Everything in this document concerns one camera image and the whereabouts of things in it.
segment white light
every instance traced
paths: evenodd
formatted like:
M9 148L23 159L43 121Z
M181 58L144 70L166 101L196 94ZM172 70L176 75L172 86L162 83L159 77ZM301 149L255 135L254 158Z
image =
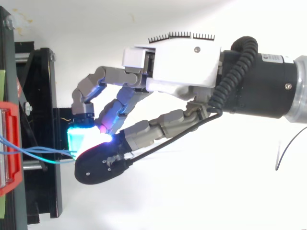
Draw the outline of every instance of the white light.
M110 142L112 140L112 137L109 134L100 133L100 130L97 126L92 128L75 128L70 131L70 134L84 135L79 150L74 154L75 158L78 158L83 152L96 145L104 142Z

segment black metal frame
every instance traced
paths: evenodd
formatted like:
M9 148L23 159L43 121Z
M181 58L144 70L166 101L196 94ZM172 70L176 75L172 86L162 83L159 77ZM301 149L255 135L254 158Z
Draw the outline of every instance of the black metal frame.
M26 50L25 44L16 43L16 51L23 46L23 51L30 53L26 63L17 63L17 72L24 96L20 95L20 117L23 146L39 145L60 149L59 121L54 116L56 109L54 63L52 51L48 48ZM24 112L24 103L29 102L33 111L29 116ZM44 158L60 160L61 155L43 154ZM39 223L39 214L50 213L57 218L62 213L60 166L41 164L43 170L25 171L26 205L28 224Z
M4 100L20 104L22 145L67 149L72 114L70 108L56 108L53 52L49 48L34 50L33 42L14 44L13 30L2 23L8 15L0 6L0 69L6 70ZM30 55L27 62L15 64L15 53ZM29 116L24 111L25 102L33 107ZM60 154L43 157L54 161L67 158ZM39 223L41 213L50 213L51 218L61 215L60 167L40 163L42 170L25 171L21 184L6 194L6 214L0 219L0 229L26 230L28 224Z
M0 6L0 69L6 70L4 100L18 104L17 77L15 66L15 47L13 30L4 26L5 18L10 15ZM0 219L0 229L26 230L26 205L24 181L13 191L6 194L4 219Z

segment glowing cyan object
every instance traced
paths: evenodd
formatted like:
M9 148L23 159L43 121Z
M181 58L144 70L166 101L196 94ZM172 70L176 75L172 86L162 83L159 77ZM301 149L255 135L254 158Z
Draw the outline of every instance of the glowing cyan object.
M91 128L70 127L67 130L67 136L69 150L76 151L76 153L73 153L75 159L84 151L103 142L110 142L112 140L109 134L100 133L97 126Z

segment white background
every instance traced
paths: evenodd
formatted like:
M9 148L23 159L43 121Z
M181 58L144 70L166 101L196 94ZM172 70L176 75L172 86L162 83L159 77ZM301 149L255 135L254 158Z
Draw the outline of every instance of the white background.
M77 83L97 67L120 67L125 47L169 31L216 34L222 49L250 35L261 53L307 55L307 3L302 0L0 3L15 15L17 41L34 40L36 48L49 47L57 54L58 107L70 106ZM118 90L107 87L94 100L96 114ZM155 93L137 105L125 127L184 105ZM41 215L41 223L29 229L307 229L306 133L289 148L280 170L274 170L278 142L283 149L302 127L283 118L225 114L120 177L93 186L78 183L74 166L63 165L62 215Z

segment black cable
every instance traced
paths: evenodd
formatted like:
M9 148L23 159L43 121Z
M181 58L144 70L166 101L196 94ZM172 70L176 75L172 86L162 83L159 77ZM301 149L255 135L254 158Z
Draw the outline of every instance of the black cable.
M231 70L222 78L208 102L211 106L208 112L222 113L230 93L243 80L243 77L252 66L258 55L258 43L253 37L242 37L236 40L231 46L231 50L241 52L241 56Z
M167 140L165 142L163 142L162 144L152 148L151 150L148 150L147 152L145 153L142 153L141 155L137 156L137 157L134 157L132 159L129 159L127 160L128 161L128 164L131 165L133 164L134 162L144 158L144 157L147 157L148 155L160 150L161 148L164 148L165 146L173 143L174 141L178 140L179 138L183 137L184 135L188 134L189 132L195 130L196 128L198 128L199 126L202 126L203 124L206 124L208 123L209 121L213 121L217 118L219 118L222 114L216 114L216 115L213 115L213 116L210 116L202 121L200 121L199 123L187 128L186 130L184 130L183 132L179 133L178 135L174 136L173 138L171 138L170 140Z
M307 127L303 128L301 131L298 132L298 134L296 134L292 140L289 142L289 144L287 145L287 147L284 149L282 156L279 159L278 165L276 166L275 170L277 171L279 169L280 163L282 162L283 156L286 153L287 149L289 148L289 146L291 145L292 141L294 141L294 139L301 133L303 132L305 129L307 129Z

